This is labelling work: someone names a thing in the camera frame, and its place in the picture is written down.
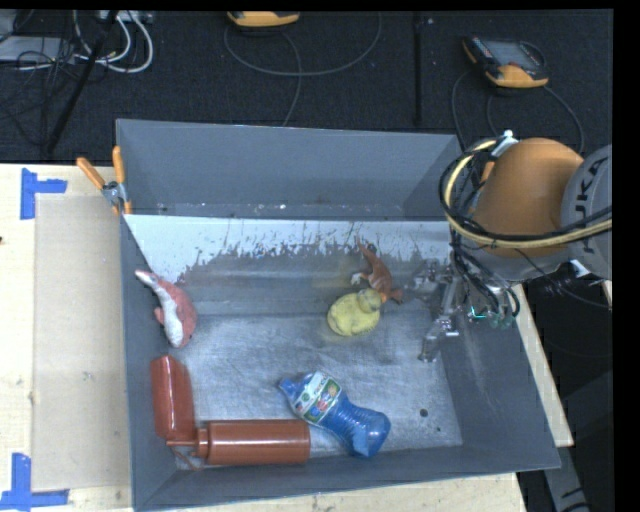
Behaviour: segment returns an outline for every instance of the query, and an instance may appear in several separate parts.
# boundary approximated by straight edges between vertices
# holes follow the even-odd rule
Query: toy
[[[162,307],[155,308],[153,313],[164,326],[171,346],[184,347],[191,339],[198,320],[196,308],[187,293],[153,272],[136,270],[135,274],[158,296]]]
[[[398,304],[402,303],[402,290],[397,288],[393,289],[393,279],[391,273],[382,260],[374,252],[373,246],[370,244],[365,247],[360,238],[356,237],[356,243],[360,248],[360,251],[371,265],[371,272],[356,272],[351,277],[351,284],[358,284],[361,278],[369,281],[371,287],[380,293],[380,298],[384,304],[390,298],[395,300]]]
[[[341,336],[355,336],[371,331],[380,320],[382,297],[373,288],[340,297],[329,308],[327,323]]]

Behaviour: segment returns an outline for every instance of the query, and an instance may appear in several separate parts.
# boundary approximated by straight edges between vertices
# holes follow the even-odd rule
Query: gray bin
[[[332,300],[354,291],[351,272],[366,267],[355,233],[378,244],[398,286],[411,284],[425,258],[446,263],[437,186],[459,154],[453,135],[118,120],[116,139],[134,208],[121,220],[121,255],[136,510],[559,467],[516,327],[457,318],[461,336],[424,363],[416,356],[433,318],[426,302],[390,301],[369,338],[338,349],[323,322]],[[232,241],[238,225],[253,235]],[[192,295],[207,329],[184,349],[169,347],[137,268],[179,275]],[[288,346],[304,356],[280,357]],[[292,418],[277,380],[317,362],[354,403],[388,413],[393,436],[359,459],[311,427],[317,456],[305,465],[185,469],[154,431],[149,363],[165,353],[191,372],[198,421]],[[233,392],[238,382],[220,364],[234,356],[253,402]],[[385,393],[363,392],[363,375]],[[421,389],[426,417],[417,414]],[[405,409],[422,419],[409,424]]]

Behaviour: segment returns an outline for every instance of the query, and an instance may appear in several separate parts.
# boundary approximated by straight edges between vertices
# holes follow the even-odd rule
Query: yellow plush toy
[[[380,320],[382,298],[373,288],[340,297],[329,308],[327,322],[341,336],[355,336],[371,331]]]

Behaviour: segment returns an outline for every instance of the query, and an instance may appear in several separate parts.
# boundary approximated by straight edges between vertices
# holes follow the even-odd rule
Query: wooden table
[[[20,220],[21,171],[68,182]],[[113,168],[99,167],[107,180]],[[71,489],[50,510],[130,507],[117,217],[75,166],[0,164],[0,491],[11,454],[32,459],[32,490]],[[573,444],[521,287],[518,325],[556,444]],[[209,507],[255,510],[255,503]],[[269,511],[523,511],[515,474],[265,500]]]

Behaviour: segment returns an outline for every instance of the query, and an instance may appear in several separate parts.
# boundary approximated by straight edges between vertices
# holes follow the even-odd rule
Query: electronic device
[[[227,11],[227,17],[249,34],[279,32],[300,18],[299,11]]]
[[[473,35],[463,37],[462,47],[483,76],[497,87],[526,90],[549,81],[542,56],[524,42]]]

